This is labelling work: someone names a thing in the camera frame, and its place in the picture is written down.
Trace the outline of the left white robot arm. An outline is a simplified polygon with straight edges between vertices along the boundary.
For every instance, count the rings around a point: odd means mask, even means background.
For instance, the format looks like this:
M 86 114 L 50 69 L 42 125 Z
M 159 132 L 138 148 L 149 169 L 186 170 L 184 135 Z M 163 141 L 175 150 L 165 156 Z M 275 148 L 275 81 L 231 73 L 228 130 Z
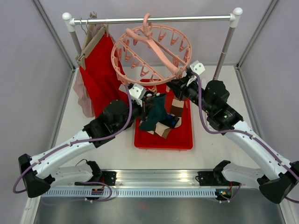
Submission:
M 102 170 L 97 162 L 86 161 L 83 165 L 64 167 L 75 157 L 99 148 L 116 135 L 131 127 L 136 119 L 148 118 L 159 103 L 161 93 L 147 91 L 142 98 L 128 103 L 117 99 L 110 102 L 102 113 L 83 127 L 66 142 L 35 156 L 23 154 L 18 158 L 21 175 L 29 198 L 48 192 L 52 187 L 73 183 L 76 186 L 105 186 Z

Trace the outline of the pink round clip hanger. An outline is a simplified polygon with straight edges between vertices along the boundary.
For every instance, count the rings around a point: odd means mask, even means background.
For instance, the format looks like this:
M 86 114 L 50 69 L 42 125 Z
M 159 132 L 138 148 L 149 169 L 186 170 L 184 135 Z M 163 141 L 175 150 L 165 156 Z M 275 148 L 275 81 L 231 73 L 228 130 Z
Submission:
M 181 31 L 154 24 L 145 14 L 142 25 L 127 28 L 115 42 L 111 63 L 122 84 L 156 86 L 182 77 L 191 62 L 192 46 Z

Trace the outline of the teal christmas sock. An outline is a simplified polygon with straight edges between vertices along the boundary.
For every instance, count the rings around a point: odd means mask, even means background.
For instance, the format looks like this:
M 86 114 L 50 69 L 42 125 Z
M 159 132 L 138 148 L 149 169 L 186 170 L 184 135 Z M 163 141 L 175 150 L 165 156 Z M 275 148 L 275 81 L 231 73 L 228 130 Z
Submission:
M 165 120 L 167 112 L 165 109 L 166 94 L 160 93 L 151 101 L 151 109 L 149 110 L 147 118 L 140 124 L 139 129 L 142 131 L 153 131 L 159 121 Z

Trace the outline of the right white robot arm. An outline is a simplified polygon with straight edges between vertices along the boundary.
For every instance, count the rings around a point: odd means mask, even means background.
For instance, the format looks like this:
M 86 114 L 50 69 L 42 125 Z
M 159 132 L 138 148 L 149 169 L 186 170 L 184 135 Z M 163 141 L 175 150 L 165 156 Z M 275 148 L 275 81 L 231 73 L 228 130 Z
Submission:
M 238 166 L 222 161 L 214 168 L 213 178 L 218 184 L 237 182 L 258 189 L 269 201 L 279 204 L 286 199 L 297 200 L 288 194 L 299 182 L 299 163 L 290 162 L 266 144 L 244 121 L 243 117 L 228 103 L 229 92 L 222 81 L 212 80 L 205 88 L 201 82 L 184 77 L 166 84 L 179 99 L 189 99 L 199 108 L 200 120 L 207 114 L 204 129 L 211 134 L 222 134 L 238 145 L 255 163 L 258 169 Z

